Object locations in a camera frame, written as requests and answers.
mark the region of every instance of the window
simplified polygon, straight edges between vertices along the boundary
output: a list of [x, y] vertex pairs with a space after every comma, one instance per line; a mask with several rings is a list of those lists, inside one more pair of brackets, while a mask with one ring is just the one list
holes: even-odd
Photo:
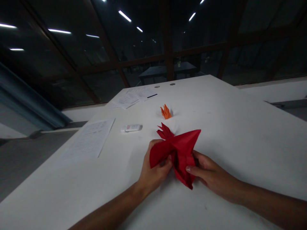
[[159, 1], [94, 0], [93, 3], [120, 61], [164, 52]]
[[286, 63], [282, 65], [276, 73], [275, 78], [289, 78], [306, 76], [307, 74], [307, 36], [298, 40], [288, 57]]
[[225, 41], [234, 9], [233, 1], [192, 0], [187, 4], [174, 0], [171, 11], [174, 52]]
[[290, 24], [304, 0], [249, 0], [241, 21], [239, 33], [265, 30]]
[[208, 74], [216, 77], [222, 54], [222, 51], [213, 51], [193, 56], [175, 58], [175, 79], [179, 80]]
[[123, 68], [123, 72], [131, 87], [166, 82], [164, 61], [130, 66]]
[[67, 70], [49, 47], [20, 16], [22, 5], [9, 1], [0, 3], [1, 44], [19, 63], [37, 78], [66, 73]]
[[82, 1], [29, 0], [77, 66], [108, 61]]
[[300, 77], [306, 10], [305, 0], [2, 0], [0, 60], [64, 108], [207, 74], [232, 85]]
[[109, 102], [125, 85], [117, 70], [83, 76], [102, 103]]
[[63, 98], [63, 103], [70, 106], [92, 104], [92, 99], [72, 78], [48, 82], [56, 95]]
[[232, 85], [264, 81], [287, 41], [281, 39], [232, 48], [222, 80]]

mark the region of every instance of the person's left hand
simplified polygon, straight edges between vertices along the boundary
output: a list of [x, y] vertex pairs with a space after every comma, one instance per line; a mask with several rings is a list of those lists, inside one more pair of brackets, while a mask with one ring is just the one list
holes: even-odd
[[171, 161], [171, 156], [169, 155], [163, 165], [157, 165], [152, 169], [150, 168], [150, 150], [155, 144], [162, 141], [163, 140], [161, 139], [150, 141], [148, 150], [144, 156], [144, 162], [140, 178], [136, 182], [136, 188], [140, 189], [145, 197], [152, 193], [154, 190], [156, 190], [162, 184], [173, 165]]

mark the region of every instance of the glass window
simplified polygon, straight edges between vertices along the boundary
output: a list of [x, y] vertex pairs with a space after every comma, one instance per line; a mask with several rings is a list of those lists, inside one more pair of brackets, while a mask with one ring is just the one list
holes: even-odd
[[242, 17], [239, 33], [288, 25], [294, 20], [304, 3], [304, 0], [249, 0]]
[[289, 78], [306, 76], [307, 74], [307, 36], [297, 43], [286, 63], [276, 73], [275, 78]]
[[99, 97], [101, 102], [109, 102], [125, 85], [117, 70], [83, 76], [83, 79]]
[[0, 36], [2, 45], [33, 76], [43, 78], [66, 73], [67, 70], [49, 50], [43, 39], [20, 16], [17, 1], [0, 3]]
[[287, 41], [284, 38], [232, 48], [222, 80], [232, 85], [264, 81]]
[[164, 53], [159, 1], [95, 0], [93, 3], [120, 61]]
[[77, 66], [108, 61], [82, 1], [29, 0]]
[[150, 62], [123, 68], [131, 87], [166, 82], [167, 70], [165, 61]]
[[191, 0], [188, 4], [174, 0], [171, 9], [174, 52], [225, 41], [235, 7], [233, 1], [225, 0]]
[[47, 84], [50, 84], [54, 93], [63, 99], [67, 107], [93, 103], [92, 99], [73, 78], [49, 81]]
[[223, 51], [212, 51], [202, 54], [174, 59], [175, 79], [184, 79], [211, 74], [217, 76]]

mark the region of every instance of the table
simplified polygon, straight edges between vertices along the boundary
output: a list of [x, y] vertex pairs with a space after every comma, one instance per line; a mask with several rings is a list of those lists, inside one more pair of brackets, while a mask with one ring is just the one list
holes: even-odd
[[[78, 133], [0, 203], [0, 229], [68, 229], [135, 182], [163, 122], [175, 134], [201, 129], [195, 149], [246, 182], [307, 199], [307, 123], [211, 76], [164, 82], [158, 95], [127, 110], [107, 106], [90, 122], [116, 120], [96, 160], [50, 172]], [[173, 117], [163, 120], [164, 103]], [[127, 124], [140, 132], [123, 134]], [[273, 224], [171, 171], [123, 224], [124, 229], [272, 229]]]
[[[193, 66], [189, 62], [182, 62], [180, 66], [178, 66], [178, 64], [174, 64], [175, 75], [179, 73], [188, 74], [188, 73], [196, 73], [196, 72], [198, 72], [197, 67]], [[153, 82], [156, 83], [155, 77], [164, 76], [166, 78], [166, 74], [167, 74], [166, 66], [164, 65], [153, 66], [153, 67], [149, 67], [146, 71], [141, 73], [139, 75], [139, 78], [142, 82], [142, 85], [145, 85], [144, 79], [152, 78]]]

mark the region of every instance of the red origami paper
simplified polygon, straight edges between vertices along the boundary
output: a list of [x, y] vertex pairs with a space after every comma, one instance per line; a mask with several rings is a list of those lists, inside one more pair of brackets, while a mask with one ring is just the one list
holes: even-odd
[[168, 155], [171, 155], [177, 179], [189, 189], [193, 189], [192, 183], [195, 176], [188, 173], [185, 168], [188, 165], [195, 166], [192, 150], [201, 130], [197, 129], [174, 136], [170, 129], [163, 123], [160, 128], [162, 131], [158, 130], [157, 133], [161, 138], [166, 140], [155, 144], [150, 150], [150, 168], [160, 164], [168, 157]]
[[164, 107], [164, 110], [162, 109], [162, 107], [160, 107], [160, 108], [161, 108], [161, 113], [162, 113], [162, 115], [164, 116], [165, 120], [167, 120], [168, 118], [171, 118], [172, 115], [170, 114], [169, 109], [168, 109], [168, 107], [166, 106], [166, 104], [164, 104], [163, 107]]

